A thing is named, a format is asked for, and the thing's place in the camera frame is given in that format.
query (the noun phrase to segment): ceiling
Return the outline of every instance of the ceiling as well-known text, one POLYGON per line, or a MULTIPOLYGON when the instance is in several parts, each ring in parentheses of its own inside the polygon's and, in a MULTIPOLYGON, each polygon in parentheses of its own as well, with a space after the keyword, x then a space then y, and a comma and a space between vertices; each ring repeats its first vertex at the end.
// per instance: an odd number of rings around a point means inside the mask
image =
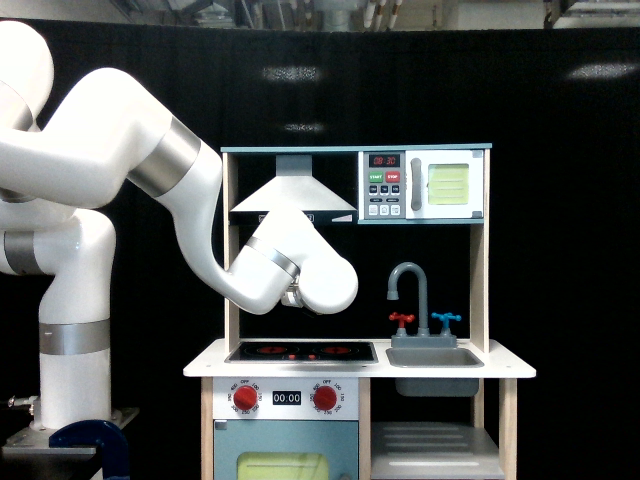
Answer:
POLYGON ((300 31, 541 29, 640 26, 640 1, 0 0, 0 16, 300 31), (380 15, 367 22, 369 4, 380 15))

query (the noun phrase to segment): blue oven door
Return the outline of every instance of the blue oven door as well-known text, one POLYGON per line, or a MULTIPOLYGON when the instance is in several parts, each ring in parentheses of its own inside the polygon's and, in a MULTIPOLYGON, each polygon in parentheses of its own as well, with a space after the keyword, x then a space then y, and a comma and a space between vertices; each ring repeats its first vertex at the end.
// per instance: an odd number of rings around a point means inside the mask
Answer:
POLYGON ((358 479, 356 421, 217 420, 213 441, 216 479, 358 479))

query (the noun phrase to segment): black backdrop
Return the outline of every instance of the black backdrop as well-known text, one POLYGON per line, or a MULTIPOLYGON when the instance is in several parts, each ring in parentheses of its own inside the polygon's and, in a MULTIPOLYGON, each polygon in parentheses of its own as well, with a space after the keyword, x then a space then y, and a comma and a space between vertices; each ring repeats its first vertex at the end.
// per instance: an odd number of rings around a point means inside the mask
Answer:
MULTIPOLYGON (((217 150, 493 143, 490 333, 538 371, 519 382, 519 476, 631 473, 622 432, 637 427, 628 386, 637 378, 630 364, 639 30, 370 35, 29 23, 56 66, 42 125, 75 82, 111 66, 136 77, 217 150), (595 78, 570 77, 584 65, 611 63, 626 65, 627 74, 606 78, 600 68, 595 78), (264 79, 265 68, 281 66, 315 67, 320 80, 264 79), (288 124, 320 128, 294 132, 288 124)), ((269 168, 247 172, 269 178, 269 168)), ((182 368, 223 335, 222 299, 184 264, 168 212, 131 184, 102 211, 118 233, 113 404, 141 408, 127 427, 132 474, 197 478, 199 381, 182 368)), ((428 235, 322 231, 356 265, 362 285, 354 306, 335 318, 249 319, 248 332, 390 335, 376 312, 389 308, 385 279, 403 260, 427 269, 430 301, 468 308, 468 267, 455 260, 468 249, 465 227, 428 235)), ((49 281, 0 276, 0 399, 38 391, 37 306, 49 281)), ((402 292, 415 288, 403 281, 402 292)), ((495 383, 487 389, 488 431, 497 439, 495 383)), ((466 401, 408 402, 385 381, 374 384, 373 402, 374 420, 442 419, 441 409, 468 418, 466 401), (389 408, 389 399, 401 406, 389 408)))

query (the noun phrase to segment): green start button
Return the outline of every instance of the green start button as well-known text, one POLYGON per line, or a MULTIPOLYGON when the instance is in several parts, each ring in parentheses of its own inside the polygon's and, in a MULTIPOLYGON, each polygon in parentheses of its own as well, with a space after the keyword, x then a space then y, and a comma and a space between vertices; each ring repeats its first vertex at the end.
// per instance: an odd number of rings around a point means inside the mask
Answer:
POLYGON ((384 174, 382 172, 369 172, 369 183, 382 183, 384 174))

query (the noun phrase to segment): oven window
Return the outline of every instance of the oven window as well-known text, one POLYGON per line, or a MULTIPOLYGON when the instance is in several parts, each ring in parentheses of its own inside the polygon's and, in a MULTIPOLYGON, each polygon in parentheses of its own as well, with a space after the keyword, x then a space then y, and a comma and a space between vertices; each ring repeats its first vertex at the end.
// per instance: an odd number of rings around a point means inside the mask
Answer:
POLYGON ((329 462, 319 453, 245 452, 238 480, 329 480, 329 462))
POLYGON ((469 164, 429 165, 429 205, 469 203, 469 164))

